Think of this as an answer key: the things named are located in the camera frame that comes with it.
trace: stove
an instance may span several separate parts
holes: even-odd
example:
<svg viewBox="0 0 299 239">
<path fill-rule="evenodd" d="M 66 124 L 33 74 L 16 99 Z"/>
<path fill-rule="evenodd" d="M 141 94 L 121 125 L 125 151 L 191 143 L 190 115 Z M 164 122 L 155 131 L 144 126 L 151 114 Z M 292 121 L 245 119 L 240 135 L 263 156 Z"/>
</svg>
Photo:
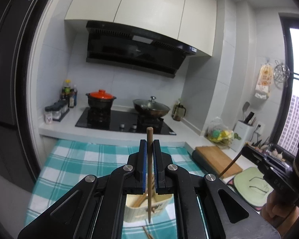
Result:
<svg viewBox="0 0 299 239">
<path fill-rule="evenodd" d="M 144 134 L 147 127 L 153 127 L 154 134 L 176 135 L 162 118 L 149 118 L 133 112 L 98 111 L 90 107 L 85 108 L 75 126 Z"/>
</svg>

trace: white cabinet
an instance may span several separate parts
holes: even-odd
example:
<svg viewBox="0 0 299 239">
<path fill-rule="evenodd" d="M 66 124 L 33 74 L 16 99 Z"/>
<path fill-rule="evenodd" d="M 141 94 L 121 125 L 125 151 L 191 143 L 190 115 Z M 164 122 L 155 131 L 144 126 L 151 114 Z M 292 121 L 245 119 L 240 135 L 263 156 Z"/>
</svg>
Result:
<svg viewBox="0 0 299 239">
<path fill-rule="evenodd" d="M 115 23 L 148 29 L 177 39 L 185 0 L 122 0 Z"/>
<path fill-rule="evenodd" d="M 216 0 L 185 0 L 178 40 L 212 55 L 216 11 Z"/>
<path fill-rule="evenodd" d="M 121 0 L 73 0 L 66 20 L 98 20 L 113 22 Z"/>
</svg>

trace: range hood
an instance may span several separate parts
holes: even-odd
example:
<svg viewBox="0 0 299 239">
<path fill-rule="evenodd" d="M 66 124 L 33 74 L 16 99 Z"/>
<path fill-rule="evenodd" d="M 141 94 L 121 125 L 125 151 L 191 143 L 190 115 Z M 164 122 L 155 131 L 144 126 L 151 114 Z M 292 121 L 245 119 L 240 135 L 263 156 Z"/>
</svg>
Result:
<svg viewBox="0 0 299 239">
<path fill-rule="evenodd" d="M 173 38 L 129 25 L 88 21 L 87 62 L 103 63 L 174 78 L 196 48 Z"/>
</svg>

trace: refrigerator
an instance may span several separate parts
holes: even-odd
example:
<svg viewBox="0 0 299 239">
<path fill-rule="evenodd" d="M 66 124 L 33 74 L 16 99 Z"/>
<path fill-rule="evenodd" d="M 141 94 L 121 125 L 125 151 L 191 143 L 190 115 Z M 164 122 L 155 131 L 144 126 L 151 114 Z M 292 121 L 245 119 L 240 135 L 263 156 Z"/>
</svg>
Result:
<svg viewBox="0 0 299 239">
<path fill-rule="evenodd" d="M 29 51 L 48 0 L 0 0 L 0 175 L 32 191 L 40 172 L 29 132 Z"/>
</svg>

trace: window frame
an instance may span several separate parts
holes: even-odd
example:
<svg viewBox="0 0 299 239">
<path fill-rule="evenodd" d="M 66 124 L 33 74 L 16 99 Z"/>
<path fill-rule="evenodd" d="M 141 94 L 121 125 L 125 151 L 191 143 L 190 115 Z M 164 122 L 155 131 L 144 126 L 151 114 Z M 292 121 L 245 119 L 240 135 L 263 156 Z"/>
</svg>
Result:
<svg viewBox="0 0 299 239">
<path fill-rule="evenodd" d="M 288 86 L 286 87 L 284 85 L 283 87 L 278 115 L 269 139 L 269 141 L 274 144 L 278 144 L 279 138 L 283 131 L 283 127 L 288 117 L 289 106 L 292 97 L 293 80 L 294 79 L 299 80 L 299 78 L 295 77 L 295 75 L 299 76 L 299 74 L 294 74 L 293 50 L 292 50 L 292 41 L 291 41 L 291 33 L 290 33 L 290 28 L 299 29 L 299 17 L 281 16 L 280 21 L 281 21 L 283 38 L 285 43 L 285 62 L 290 69 L 290 77 L 287 81 Z"/>
</svg>

